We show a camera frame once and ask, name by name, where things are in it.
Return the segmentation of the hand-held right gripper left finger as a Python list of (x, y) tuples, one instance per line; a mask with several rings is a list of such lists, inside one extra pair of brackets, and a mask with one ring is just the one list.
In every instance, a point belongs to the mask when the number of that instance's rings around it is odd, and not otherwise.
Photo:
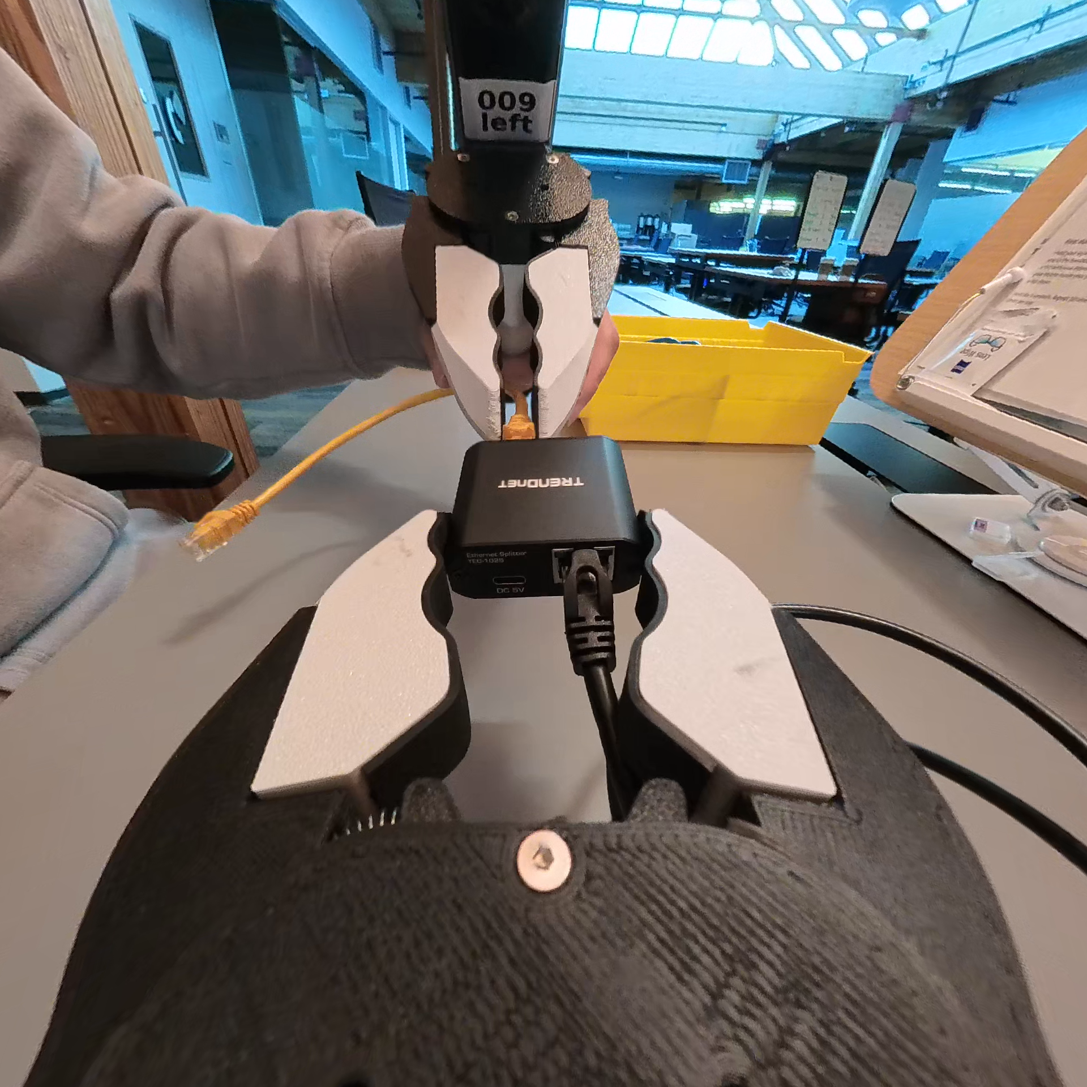
[(447, 514), (418, 513), (320, 597), (251, 783), (259, 799), (342, 790), (398, 803), (467, 755), (448, 525)]

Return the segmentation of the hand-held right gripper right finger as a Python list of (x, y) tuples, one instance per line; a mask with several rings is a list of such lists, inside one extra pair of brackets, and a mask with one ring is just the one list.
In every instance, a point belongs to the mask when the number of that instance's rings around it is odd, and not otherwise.
[(739, 566), (662, 509), (620, 700), (632, 771), (696, 800), (721, 771), (744, 794), (824, 803), (837, 783), (769, 599)]

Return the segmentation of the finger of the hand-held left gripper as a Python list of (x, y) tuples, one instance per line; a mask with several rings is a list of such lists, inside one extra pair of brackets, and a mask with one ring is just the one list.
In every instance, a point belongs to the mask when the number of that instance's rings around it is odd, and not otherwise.
[(434, 343), (465, 417), (483, 440), (501, 437), (499, 334), (491, 308), (500, 267), (468, 246), (438, 246)]
[(559, 435), (573, 416), (596, 341), (588, 250), (559, 247), (526, 266), (536, 300), (537, 436)]

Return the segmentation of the yellow plastic bin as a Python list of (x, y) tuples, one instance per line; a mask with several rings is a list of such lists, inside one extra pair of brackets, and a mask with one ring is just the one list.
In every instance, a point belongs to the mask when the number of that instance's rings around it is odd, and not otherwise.
[[(580, 414), (617, 442), (820, 443), (869, 360), (791, 325), (619, 316), (619, 353)], [(658, 336), (702, 346), (647, 345)]]

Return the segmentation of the black ethernet splitter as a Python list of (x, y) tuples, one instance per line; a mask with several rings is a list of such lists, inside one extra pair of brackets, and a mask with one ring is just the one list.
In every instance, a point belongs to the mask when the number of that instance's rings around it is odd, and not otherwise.
[(597, 552), (614, 591), (638, 586), (645, 548), (619, 442), (468, 448), (443, 546), (453, 592), (476, 600), (561, 596), (574, 553), (585, 549)]

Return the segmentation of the person's left forearm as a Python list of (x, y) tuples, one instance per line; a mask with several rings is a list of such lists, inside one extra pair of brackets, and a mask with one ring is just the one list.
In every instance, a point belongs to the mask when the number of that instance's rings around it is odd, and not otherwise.
[(1, 345), (65, 378), (257, 399), (430, 368), (401, 229), (352, 211), (277, 228), (109, 174), (2, 53)]

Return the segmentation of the grey desk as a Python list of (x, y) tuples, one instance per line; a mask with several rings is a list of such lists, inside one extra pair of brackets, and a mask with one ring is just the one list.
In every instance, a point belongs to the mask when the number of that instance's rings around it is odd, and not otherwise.
[[(350, 385), (232, 501), (424, 384), (396, 371)], [(475, 438), (447, 400), (382, 424), (207, 561), (171, 546), (2, 704), (2, 1085), (26, 1080), (89, 898), (170, 757), (293, 612), (418, 512), (451, 508)], [(1080, 639), (920, 532), (823, 448), (627, 443), (623, 455), (638, 508), (666, 509), (769, 600), (925, 632), (1085, 734)], [(449, 788), (468, 820), (609, 814), (561, 612), (555, 600), (455, 604), (473, 719)], [(824, 623), (810, 630), (909, 741), (998, 782), (1085, 842), (1085, 769), (1023, 714), (902, 645)], [(999, 811), (938, 785), (997, 890), (1060, 1074), (1085, 1085), (1085, 877)]]

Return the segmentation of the person's left hand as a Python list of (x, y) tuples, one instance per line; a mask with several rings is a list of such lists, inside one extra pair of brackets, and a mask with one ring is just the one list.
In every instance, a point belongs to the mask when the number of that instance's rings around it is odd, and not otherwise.
[(619, 353), (619, 329), (610, 312), (605, 310), (600, 318), (596, 338), (594, 338), (587, 371), (583, 382), (580, 382), (578, 396), (569, 418), (570, 422), (578, 418), (594, 398), (605, 378), (607, 370)]

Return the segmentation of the black office chair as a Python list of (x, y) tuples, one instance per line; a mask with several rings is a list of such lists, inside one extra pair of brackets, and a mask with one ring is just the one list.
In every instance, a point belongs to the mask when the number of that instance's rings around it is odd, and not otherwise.
[(400, 227), (407, 224), (415, 193), (373, 182), (357, 170), (357, 185), (364, 214), (377, 227)]

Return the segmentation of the row of background tables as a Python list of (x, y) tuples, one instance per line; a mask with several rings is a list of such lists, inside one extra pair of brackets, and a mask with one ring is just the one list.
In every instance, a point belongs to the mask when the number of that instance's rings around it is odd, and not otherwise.
[(645, 249), (620, 252), (619, 282), (657, 286), (698, 307), (733, 318), (769, 316), (783, 324), (799, 318), (805, 332), (845, 343), (866, 343), (894, 311), (905, 287), (908, 266), (917, 243), (894, 243), (885, 257), (861, 257), (844, 265), (823, 257), (691, 250), (655, 254)]

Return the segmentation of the tall whiteboard on stand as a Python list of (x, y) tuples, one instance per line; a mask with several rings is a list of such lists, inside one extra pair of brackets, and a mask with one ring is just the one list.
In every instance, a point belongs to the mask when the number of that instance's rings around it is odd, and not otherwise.
[(889, 178), (880, 185), (860, 241), (861, 255), (886, 257), (891, 252), (916, 193), (917, 185), (912, 182)]
[(847, 174), (828, 170), (817, 170), (813, 174), (808, 186), (795, 248), (799, 251), (828, 250), (834, 240), (848, 183)]

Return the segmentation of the person's grey hoodie torso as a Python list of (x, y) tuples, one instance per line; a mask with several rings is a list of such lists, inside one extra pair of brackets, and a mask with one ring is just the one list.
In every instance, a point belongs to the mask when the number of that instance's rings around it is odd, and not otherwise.
[(18, 398), (1, 389), (1, 690), (18, 689), (125, 591), (129, 509), (46, 468)]

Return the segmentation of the wooden document stand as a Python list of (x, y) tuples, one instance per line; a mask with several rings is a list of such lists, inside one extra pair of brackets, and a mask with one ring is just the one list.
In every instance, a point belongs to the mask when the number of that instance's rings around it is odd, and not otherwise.
[[(930, 368), (985, 323), (1024, 279), (1020, 262), (1069, 196), (1086, 183), (1086, 135), (1075, 137), (1040, 178), (998, 218), (875, 362), (877, 397), (950, 435), (1011, 488), (1004, 495), (905, 493), (892, 505), (905, 518), (969, 559), (1080, 639), (1086, 636), (1085, 440), (982, 401), (930, 377)], [(1014, 542), (997, 546), (969, 535), (972, 518), (1005, 522)]]

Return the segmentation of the blue header printed sheet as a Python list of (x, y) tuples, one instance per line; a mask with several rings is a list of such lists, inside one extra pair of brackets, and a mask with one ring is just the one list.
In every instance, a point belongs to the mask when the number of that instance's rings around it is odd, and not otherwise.
[(1085, 440), (1086, 184), (1069, 196), (1032, 239), (1020, 262), (1024, 279), (986, 310), (984, 328), (1019, 311), (1019, 328), (1038, 332), (978, 398)]

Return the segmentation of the dark wall sign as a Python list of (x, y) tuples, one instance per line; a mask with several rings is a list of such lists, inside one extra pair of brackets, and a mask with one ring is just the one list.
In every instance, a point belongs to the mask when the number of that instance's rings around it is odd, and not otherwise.
[(142, 22), (134, 22), (143, 52), (143, 64), (155, 93), (157, 123), (168, 149), (170, 162), (178, 175), (207, 182), (210, 175), (195, 129), (182, 71), (168, 38)]

